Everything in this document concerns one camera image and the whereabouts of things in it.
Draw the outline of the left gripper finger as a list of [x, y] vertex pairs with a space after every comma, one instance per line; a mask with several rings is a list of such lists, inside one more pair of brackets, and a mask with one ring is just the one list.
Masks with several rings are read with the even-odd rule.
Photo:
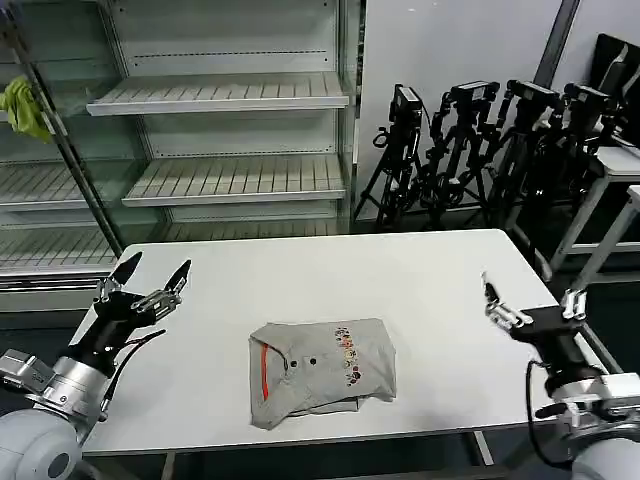
[[187, 284], [191, 264], [190, 259], [186, 260], [162, 289], [135, 301], [131, 310], [136, 314], [152, 314], [155, 319], [162, 319], [172, 313], [182, 302], [180, 294]]
[[101, 279], [98, 282], [93, 302], [105, 303], [110, 299], [112, 294], [120, 292], [122, 287], [134, 274], [142, 255], [142, 252], [132, 255], [126, 261], [119, 264], [109, 276]]

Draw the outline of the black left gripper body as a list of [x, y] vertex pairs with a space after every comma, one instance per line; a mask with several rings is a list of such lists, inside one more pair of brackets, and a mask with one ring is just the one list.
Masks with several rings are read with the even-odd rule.
[[101, 373], [114, 373], [115, 358], [131, 334], [151, 325], [151, 312], [132, 307], [142, 299], [139, 294], [113, 292], [106, 302], [95, 302], [97, 318], [81, 339], [68, 347], [68, 357]]

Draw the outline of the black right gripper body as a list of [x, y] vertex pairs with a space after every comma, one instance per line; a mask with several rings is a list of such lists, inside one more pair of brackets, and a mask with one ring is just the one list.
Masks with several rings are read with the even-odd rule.
[[575, 340], [580, 323], [565, 319], [560, 306], [527, 309], [522, 313], [533, 322], [513, 327], [509, 335], [536, 349], [548, 375], [546, 386], [565, 386], [603, 374], [587, 361]]

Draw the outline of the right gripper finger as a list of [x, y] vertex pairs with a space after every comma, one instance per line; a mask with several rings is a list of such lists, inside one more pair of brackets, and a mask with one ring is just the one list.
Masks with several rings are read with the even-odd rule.
[[485, 316], [489, 320], [504, 331], [532, 324], [531, 316], [511, 308], [502, 300], [487, 272], [483, 272], [481, 278], [485, 296]]
[[585, 290], [567, 289], [564, 292], [561, 306], [565, 320], [586, 319], [587, 292]]

